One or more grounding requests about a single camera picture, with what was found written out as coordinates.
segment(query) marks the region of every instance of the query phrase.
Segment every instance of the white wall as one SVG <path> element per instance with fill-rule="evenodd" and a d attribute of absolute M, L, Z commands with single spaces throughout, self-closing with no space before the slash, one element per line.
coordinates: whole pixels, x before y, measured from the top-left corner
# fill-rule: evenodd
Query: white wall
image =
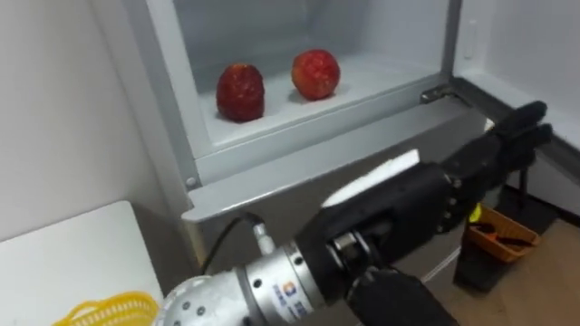
<path fill-rule="evenodd" d="M 0 240 L 122 198 L 166 216 L 87 1 L 2 1 L 0 44 Z"/>

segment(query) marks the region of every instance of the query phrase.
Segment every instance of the logo sticker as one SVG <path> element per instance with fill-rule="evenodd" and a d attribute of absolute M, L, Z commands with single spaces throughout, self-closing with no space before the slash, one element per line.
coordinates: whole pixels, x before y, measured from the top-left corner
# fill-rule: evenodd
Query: logo sticker
<path fill-rule="evenodd" d="M 282 285 L 282 291 L 284 291 L 287 297 L 291 297 L 296 294 L 296 286 L 292 282 L 285 283 Z"/>

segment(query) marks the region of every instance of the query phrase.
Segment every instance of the refrigerator door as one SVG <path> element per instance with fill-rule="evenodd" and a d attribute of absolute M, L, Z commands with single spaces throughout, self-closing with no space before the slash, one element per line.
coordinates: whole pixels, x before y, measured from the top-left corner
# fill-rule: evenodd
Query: refrigerator door
<path fill-rule="evenodd" d="M 512 108 L 548 104 L 556 135 L 580 149 L 580 2 L 463 0 L 454 76 Z"/>

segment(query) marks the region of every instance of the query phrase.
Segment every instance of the silver metal cylinder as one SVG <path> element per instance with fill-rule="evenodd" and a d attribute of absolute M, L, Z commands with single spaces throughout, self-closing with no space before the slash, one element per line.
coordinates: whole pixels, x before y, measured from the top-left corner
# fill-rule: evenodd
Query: silver metal cylinder
<path fill-rule="evenodd" d="M 323 296 L 295 244 L 251 263 L 246 275 L 268 325 L 298 322 L 324 306 Z"/>
<path fill-rule="evenodd" d="M 295 244 L 246 268 L 199 276 L 175 288 L 156 326 L 278 326 L 324 306 L 324 298 Z"/>

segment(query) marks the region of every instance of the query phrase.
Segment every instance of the black cable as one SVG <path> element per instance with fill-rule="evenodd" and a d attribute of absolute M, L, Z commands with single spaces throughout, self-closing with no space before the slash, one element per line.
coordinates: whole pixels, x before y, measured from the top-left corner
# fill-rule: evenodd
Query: black cable
<path fill-rule="evenodd" d="M 236 227 L 236 225 L 239 224 L 241 221 L 247 221 L 252 227 L 254 227 L 255 225 L 260 225 L 260 224 L 264 223 L 264 220 L 260 216 L 257 216 L 256 214 L 249 213 L 249 212 L 242 212 L 240 216 L 236 216 L 233 220 L 231 220 L 226 225 L 224 230 L 219 234 L 216 242 L 214 243 L 214 245 L 211 247 L 211 250 L 209 251 L 208 258 L 201 265 L 201 274 L 202 275 L 205 275 L 208 272 L 209 265 L 216 257 L 216 254 L 218 253 L 219 247 L 222 245 L 224 240 L 226 240 L 226 237 L 234 229 L 234 227 Z"/>

